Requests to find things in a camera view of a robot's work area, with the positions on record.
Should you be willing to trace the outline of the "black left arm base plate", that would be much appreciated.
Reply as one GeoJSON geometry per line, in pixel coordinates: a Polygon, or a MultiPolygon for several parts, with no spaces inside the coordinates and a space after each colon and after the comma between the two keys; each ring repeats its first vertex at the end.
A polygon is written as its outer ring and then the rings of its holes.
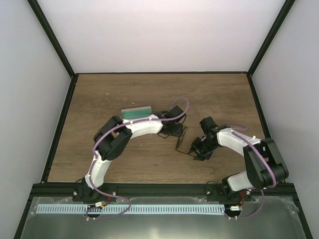
{"type": "MultiPolygon", "coordinates": [[[[104,193],[113,195],[114,191],[117,192],[118,186],[119,184],[116,183],[103,183],[102,186],[97,188],[104,193]]],[[[83,179],[81,182],[72,185],[72,192],[72,199],[74,202],[98,202],[108,199],[107,196],[90,188],[83,179]]]]}

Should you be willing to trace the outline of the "black sunglasses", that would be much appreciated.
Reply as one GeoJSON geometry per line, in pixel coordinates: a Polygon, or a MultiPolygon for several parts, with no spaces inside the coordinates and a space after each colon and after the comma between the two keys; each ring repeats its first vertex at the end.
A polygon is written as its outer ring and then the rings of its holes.
{"type": "Polygon", "coordinates": [[[183,148],[183,143],[185,142],[185,135],[187,133],[188,127],[184,126],[180,137],[177,138],[176,145],[175,145],[175,151],[184,155],[187,155],[189,157],[194,157],[192,149],[189,149],[187,151],[183,148]]]}

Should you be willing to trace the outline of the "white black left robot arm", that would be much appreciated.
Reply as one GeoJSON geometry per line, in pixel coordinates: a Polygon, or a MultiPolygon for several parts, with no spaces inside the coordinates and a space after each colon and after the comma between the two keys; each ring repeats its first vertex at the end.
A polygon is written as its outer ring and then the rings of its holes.
{"type": "Polygon", "coordinates": [[[111,162],[122,154],[131,139],[146,134],[162,133],[171,124],[178,123],[184,115],[182,113],[172,118],[150,115],[131,120],[112,117],[94,137],[93,159],[84,177],[87,185],[84,195],[90,201],[97,201],[101,197],[100,186],[104,183],[104,176],[111,162]]]}

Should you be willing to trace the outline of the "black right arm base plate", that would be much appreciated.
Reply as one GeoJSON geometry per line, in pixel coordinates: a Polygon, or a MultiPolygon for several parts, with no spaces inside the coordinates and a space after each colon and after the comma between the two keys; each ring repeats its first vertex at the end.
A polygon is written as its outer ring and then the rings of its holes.
{"type": "Polygon", "coordinates": [[[235,202],[250,200],[250,196],[247,196],[244,191],[232,191],[225,184],[217,183],[213,180],[206,182],[204,194],[215,198],[217,201],[235,202]]]}

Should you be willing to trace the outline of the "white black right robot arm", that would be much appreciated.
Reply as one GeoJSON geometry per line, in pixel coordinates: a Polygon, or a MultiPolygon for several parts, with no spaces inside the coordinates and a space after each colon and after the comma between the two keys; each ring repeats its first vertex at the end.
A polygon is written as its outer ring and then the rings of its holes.
{"type": "Polygon", "coordinates": [[[208,160],[214,150],[227,147],[244,157],[245,170],[222,180],[221,194],[228,201],[234,200],[239,191],[274,188],[289,176],[288,168],[271,138],[259,139],[239,133],[226,126],[213,127],[197,137],[190,148],[195,160],[208,160]]]}

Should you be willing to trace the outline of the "grey glasses case green lining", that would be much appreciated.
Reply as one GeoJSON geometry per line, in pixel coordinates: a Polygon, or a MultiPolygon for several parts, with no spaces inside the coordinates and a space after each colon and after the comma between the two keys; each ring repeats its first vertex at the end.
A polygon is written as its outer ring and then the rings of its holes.
{"type": "Polygon", "coordinates": [[[123,119],[125,120],[135,120],[146,118],[152,114],[151,106],[144,106],[144,107],[136,107],[136,108],[129,108],[129,109],[122,109],[121,114],[123,119]]]}

